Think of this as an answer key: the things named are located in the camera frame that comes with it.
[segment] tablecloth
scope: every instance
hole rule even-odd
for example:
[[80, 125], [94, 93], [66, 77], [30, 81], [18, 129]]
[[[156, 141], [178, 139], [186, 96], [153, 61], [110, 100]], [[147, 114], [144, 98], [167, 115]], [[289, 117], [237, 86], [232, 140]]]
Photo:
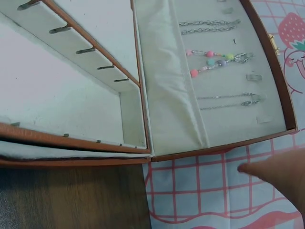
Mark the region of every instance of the tablecloth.
[[237, 172], [244, 162], [305, 146], [305, 0], [252, 0], [281, 49], [299, 131], [211, 156], [143, 165], [153, 229], [302, 229], [274, 187]]

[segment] silver necklace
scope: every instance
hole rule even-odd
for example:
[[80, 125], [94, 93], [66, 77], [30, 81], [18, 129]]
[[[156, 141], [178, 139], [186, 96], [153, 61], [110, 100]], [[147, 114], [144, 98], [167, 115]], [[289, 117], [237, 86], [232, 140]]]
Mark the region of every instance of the silver necklace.
[[190, 25], [208, 25], [213, 26], [212, 28], [198, 28], [198, 29], [191, 29], [191, 30], [183, 30], [181, 31], [181, 35], [192, 34], [196, 32], [224, 32], [230, 31], [235, 29], [237, 25], [241, 23], [240, 19], [235, 21], [185, 21], [180, 22], [179, 26], [190, 26]]
[[221, 105], [221, 106], [210, 106], [210, 107], [201, 107], [200, 110], [213, 110], [218, 108], [226, 108], [226, 107], [235, 107], [235, 106], [251, 106], [254, 104], [258, 104], [261, 102], [259, 96], [254, 99], [256, 94], [252, 92], [244, 92], [241, 94], [236, 95], [218, 95], [218, 96], [207, 96], [207, 97], [197, 97], [197, 99], [222, 99], [222, 98], [235, 98], [235, 97], [243, 97], [243, 96], [251, 96], [252, 100], [247, 100], [242, 103], [235, 103], [235, 104], [228, 104], [228, 105]]
[[244, 101], [241, 104], [229, 104], [229, 105], [221, 105], [221, 106], [210, 106], [210, 107], [202, 107], [200, 108], [201, 111], [203, 110], [213, 110], [217, 108], [226, 108], [226, 107], [234, 107], [234, 106], [251, 106], [254, 104], [260, 103], [259, 100], [249, 100], [249, 101]]
[[252, 92], [244, 92], [236, 95], [218, 95], [218, 96], [208, 96], [208, 97], [197, 97], [197, 99], [223, 99], [223, 98], [235, 98], [235, 97], [243, 97], [243, 96], [252, 96], [256, 95]]

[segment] open jewelry box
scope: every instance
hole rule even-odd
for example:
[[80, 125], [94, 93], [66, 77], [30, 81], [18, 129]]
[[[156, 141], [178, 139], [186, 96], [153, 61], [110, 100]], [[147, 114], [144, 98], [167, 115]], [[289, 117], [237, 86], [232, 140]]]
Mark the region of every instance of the open jewelry box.
[[[1, 166], [137, 164], [297, 130], [278, 50], [249, 0], [0, 0], [0, 13]], [[240, 23], [179, 27], [197, 20]], [[207, 58], [185, 49], [254, 58], [202, 72]]]

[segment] finger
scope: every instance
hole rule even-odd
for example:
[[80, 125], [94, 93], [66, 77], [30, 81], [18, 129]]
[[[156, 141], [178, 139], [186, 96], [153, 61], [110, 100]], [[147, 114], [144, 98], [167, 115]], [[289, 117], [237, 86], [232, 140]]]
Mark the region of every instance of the finger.
[[237, 170], [240, 173], [246, 173], [252, 176], [256, 176], [263, 181], [270, 182], [268, 179], [270, 168], [264, 161], [241, 164]]

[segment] green bead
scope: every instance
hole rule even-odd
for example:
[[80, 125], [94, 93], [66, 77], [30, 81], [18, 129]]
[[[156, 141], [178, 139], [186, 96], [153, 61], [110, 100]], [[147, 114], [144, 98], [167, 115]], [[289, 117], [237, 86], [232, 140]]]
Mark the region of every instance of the green bead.
[[207, 65], [211, 66], [211, 65], [214, 65], [215, 64], [215, 60], [213, 59], [209, 59], [206, 61]]
[[226, 58], [228, 61], [232, 61], [232, 60], [234, 60], [234, 55], [233, 55], [233, 54], [227, 54], [227, 55], [225, 56], [225, 58]]

